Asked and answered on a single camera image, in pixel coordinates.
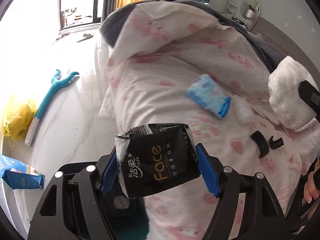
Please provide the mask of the person right hand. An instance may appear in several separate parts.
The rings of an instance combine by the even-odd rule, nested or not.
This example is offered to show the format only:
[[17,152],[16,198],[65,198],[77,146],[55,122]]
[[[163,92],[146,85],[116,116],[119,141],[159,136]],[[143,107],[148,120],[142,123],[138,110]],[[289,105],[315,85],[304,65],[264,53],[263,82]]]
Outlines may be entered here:
[[315,164],[315,169],[308,175],[308,180],[304,186],[304,199],[309,204],[313,199],[319,197],[319,190],[316,188],[314,174],[319,169],[319,160]]

